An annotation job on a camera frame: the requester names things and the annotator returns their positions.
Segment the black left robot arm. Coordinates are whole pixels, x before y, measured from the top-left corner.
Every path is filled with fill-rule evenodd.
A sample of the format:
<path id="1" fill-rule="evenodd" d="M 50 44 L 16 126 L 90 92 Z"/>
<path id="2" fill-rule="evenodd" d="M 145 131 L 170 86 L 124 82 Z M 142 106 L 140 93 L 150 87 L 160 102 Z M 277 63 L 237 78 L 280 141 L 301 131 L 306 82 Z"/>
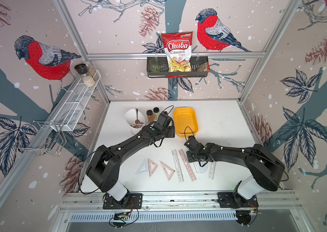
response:
<path id="1" fill-rule="evenodd" d="M 130 193 L 119 181 L 120 166 L 145 147 L 154 145 L 158 148 L 160 145 L 156 142 L 174 137 L 174 120 L 168 112 L 163 111 L 156 121 L 143 126 L 131 138 L 108 148 L 104 145 L 98 147 L 86 169 L 86 176 L 101 192 L 109 194 L 118 202 L 126 202 Z"/>

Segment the yellow plastic storage box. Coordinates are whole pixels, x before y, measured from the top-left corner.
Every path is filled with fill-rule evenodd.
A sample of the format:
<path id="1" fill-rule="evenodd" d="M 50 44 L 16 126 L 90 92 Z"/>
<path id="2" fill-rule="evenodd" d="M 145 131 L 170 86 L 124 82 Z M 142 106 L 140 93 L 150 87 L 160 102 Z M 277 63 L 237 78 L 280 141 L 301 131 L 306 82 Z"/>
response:
<path id="1" fill-rule="evenodd" d="M 196 112 L 190 107 L 178 107 L 174 110 L 175 131 L 178 137 L 196 135 L 199 131 Z"/>

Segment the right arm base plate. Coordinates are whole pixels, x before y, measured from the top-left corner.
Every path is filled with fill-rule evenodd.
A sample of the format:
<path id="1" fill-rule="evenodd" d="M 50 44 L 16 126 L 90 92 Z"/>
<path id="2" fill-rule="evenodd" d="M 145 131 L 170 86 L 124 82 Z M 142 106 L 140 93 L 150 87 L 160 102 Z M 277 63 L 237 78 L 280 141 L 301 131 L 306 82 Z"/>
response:
<path id="1" fill-rule="evenodd" d="M 254 195 L 251 199 L 247 200 L 240 196 L 238 193 L 233 193 L 231 191 L 218 192 L 217 193 L 217 202 L 221 208 L 258 208 L 257 196 Z"/>

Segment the clear thin straight ruler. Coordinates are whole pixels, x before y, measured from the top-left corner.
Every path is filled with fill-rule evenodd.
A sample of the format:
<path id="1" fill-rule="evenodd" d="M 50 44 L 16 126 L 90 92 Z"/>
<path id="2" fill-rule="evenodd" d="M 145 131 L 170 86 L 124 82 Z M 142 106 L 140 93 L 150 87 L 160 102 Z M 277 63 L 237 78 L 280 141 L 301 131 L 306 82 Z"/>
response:
<path id="1" fill-rule="evenodd" d="M 199 174 L 200 172 L 199 172 L 199 165 L 198 165 L 198 163 L 194 162 L 193 163 L 193 166 L 194 166 L 194 169 L 195 169 L 196 173 Z"/>

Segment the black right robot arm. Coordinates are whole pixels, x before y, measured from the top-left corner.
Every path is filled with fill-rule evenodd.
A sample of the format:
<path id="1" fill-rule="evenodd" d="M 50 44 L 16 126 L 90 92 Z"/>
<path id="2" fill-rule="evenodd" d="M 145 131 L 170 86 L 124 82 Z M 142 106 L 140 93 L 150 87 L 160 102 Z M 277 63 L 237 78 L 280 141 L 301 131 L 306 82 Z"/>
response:
<path id="1" fill-rule="evenodd" d="M 248 168 L 251 176 L 237 183 L 231 195 L 219 197 L 219 204 L 230 208 L 253 206 L 250 200 L 264 190 L 275 192 L 279 188 L 285 165 L 263 145 L 251 148 L 224 147 L 214 143 L 202 145 L 190 136 L 184 146 L 189 162 L 226 162 Z"/>

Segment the clear short stencil ruler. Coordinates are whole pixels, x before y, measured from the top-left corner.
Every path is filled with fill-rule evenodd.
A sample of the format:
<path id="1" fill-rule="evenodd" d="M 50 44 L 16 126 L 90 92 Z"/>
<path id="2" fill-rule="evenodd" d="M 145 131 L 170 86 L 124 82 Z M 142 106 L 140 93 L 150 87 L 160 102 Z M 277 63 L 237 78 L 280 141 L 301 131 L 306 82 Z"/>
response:
<path id="1" fill-rule="evenodd" d="M 216 162 L 212 162 L 209 168 L 208 178 L 213 180 L 215 176 Z"/>

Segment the clear long stencil ruler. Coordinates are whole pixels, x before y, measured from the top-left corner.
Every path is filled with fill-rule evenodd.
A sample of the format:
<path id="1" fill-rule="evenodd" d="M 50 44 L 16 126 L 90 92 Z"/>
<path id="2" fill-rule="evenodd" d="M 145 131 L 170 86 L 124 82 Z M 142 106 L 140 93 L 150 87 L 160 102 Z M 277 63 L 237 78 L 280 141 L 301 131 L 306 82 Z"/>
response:
<path id="1" fill-rule="evenodd" d="M 177 173 L 177 176 L 178 176 L 178 181 L 179 181 L 179 183 L 183 183 L 184 178 L 183 178 L 183 174 L 182 174 L 182 171 L 181 171 L 181 167 L 180 167 L 180 163 L 179 163 L 179 159 L 178 159 L 178 153 L 177 153 L 176 149 L 172 150 L 172 156 L 173 156 L 173 161 L 174 161 L 176 173 Z"/>

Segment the clear blue protractor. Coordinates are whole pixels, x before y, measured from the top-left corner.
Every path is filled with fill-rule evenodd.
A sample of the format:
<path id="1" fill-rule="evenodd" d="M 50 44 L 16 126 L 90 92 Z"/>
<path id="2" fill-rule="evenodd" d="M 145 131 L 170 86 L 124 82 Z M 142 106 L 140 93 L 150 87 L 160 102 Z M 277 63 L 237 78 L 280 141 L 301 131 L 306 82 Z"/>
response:
<path id="1" fill-rule="evenodd" d="M 199 162 L 198 164 L 199 173 L 203 174 L 207 171 L 208 165 L 207 162 Z"/>

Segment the pink long stencil ruler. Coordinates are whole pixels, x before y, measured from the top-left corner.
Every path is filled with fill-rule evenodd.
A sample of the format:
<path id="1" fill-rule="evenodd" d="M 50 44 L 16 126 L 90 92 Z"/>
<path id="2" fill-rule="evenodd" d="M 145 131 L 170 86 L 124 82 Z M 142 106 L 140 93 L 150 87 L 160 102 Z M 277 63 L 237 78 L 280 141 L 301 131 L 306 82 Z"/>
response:
<path id="1" fill-rule="evenodd" d="M 191 165 L 190 165 L 190 163 L 188 161 L 187 155 L 184 153 L 184 150 L 180 149 L 179 150 L 179 154 L 180 154 L 180 157 L 182 158 L 182 161 L 184 163 L 185 169 L 187 170 L 188 175 L 189 175 L 191 181 L 192 182 L 196 181 L 197 178 L 196 178 L 196 176 L 195 176 L 195 174 L 194 174 L 194 172 L 192 170 L 192 167 L 191 167 Z"/>

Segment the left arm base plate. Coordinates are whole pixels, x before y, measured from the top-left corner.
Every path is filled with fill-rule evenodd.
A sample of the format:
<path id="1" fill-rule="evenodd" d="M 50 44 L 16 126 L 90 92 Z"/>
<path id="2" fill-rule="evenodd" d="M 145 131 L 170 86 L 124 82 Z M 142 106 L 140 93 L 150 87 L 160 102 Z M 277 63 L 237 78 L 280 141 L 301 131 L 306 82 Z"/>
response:
<path id="1" fill-rule="evenodd" d="M 137 208 L 141 209 L 142 207 L 142 193 L 130 193 L 128 192 L 120 201 L 117 201 L 110 194 L 106 193 L 103 197 L 103 209 L 128 209 L 128 208 Z"/>

